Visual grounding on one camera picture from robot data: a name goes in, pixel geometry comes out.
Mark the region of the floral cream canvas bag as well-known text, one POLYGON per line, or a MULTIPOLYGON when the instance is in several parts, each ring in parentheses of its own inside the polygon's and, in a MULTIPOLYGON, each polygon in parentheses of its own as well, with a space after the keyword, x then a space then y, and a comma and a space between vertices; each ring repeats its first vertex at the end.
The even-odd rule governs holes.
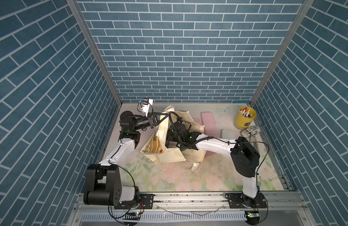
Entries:
MULTIPOLYGON (((205 132, 204 126, 194 121, 188 111, 180 111, 170 105, 164 110, 164 113, 170 112, 176 113, 171 116, 173 123, 177 122, 177 117, 181 117, 183 118, 185 129, 188 129, 189 132, 205 132)), ((180 147, 178 141, 169 141, 170 135, 176 134, 174 129, 171 128, 172 123, 163 115, 160 116, 160 119, 164 121, 157 126, 157 131, 150 137, 140 152, 154 163, 189 161, 193 164, 192 171, 196 170, 200 163, 203 162, 206 151, 195 150, 194 148, 186 149, 185 147, 180 147)))

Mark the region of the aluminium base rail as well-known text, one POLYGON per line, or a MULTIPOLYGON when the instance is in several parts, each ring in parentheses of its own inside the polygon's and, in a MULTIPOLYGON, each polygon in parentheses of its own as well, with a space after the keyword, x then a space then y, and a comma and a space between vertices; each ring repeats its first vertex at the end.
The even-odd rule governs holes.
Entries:
POLYGON ((258 207, 246 209, 225 192, 142 193, 142 207, 113 210, 85 205, 80 195, 69 226, 314 226, 315 221, 299 192, 262 192, 258 207))

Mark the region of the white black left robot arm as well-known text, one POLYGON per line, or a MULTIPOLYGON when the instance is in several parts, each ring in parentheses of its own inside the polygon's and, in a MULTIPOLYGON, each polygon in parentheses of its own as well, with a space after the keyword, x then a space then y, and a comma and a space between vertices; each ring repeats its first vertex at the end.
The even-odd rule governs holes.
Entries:
POLYGON ((86 170, 84 186, 84 204, 101 205, 123 209, 137 207, 140 203, 140 191, 138 186, 122 185, 120 170, 128 172, 121 166, 140 141, 139 130, 147 127, 154 128, 160 125, 168 114, 150 113, 145 116, 134 115, 125 111, 120 116, 121 131, 118 143, 112 152, 98 164, 91 164, 86 170))

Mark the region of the yellow pen cup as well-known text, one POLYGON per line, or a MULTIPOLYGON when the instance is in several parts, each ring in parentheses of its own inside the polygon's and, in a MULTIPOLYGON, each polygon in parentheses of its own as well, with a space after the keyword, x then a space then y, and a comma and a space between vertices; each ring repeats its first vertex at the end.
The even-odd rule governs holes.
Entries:
POLYGON ((234 125, 236 128, 244 130, 250 126, 256 116, 257 112, 253 108, 249 106, 243 106, 238 111, 234 125))

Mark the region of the white pencil case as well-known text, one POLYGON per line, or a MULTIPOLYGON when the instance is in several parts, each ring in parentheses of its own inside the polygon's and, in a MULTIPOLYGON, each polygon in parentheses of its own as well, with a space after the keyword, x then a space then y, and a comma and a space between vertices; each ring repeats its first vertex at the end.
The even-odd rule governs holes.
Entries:
POLYGON ((237 139, 237 134, 234 131, 223 129, 221 130, 222 139, 237 139))

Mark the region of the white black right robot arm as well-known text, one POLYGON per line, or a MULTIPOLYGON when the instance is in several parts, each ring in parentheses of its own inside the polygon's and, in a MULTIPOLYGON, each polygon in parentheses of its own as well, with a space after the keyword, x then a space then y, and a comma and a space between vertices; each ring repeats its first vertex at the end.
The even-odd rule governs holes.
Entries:
POLYGON ((200 132, 190 132, 184 124, 175 122, 166 135, 166 146, 177 143, 180 149, 193 149, 218 153, 232 159, 236 171, 242 176, 241 201, 244 206, 255 208, 258 197, 257 169, 260 154, 244 137, 220 139, 200 132))

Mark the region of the pink pencil case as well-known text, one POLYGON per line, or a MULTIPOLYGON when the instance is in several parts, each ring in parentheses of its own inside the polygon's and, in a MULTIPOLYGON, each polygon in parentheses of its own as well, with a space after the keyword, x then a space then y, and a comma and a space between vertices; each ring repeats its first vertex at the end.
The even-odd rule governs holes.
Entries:
POLYGON ((215 136, 217 133, 217 126, 212 112, 202 112, 201 120, 204 126, 205 134, 208 136, 215 136))

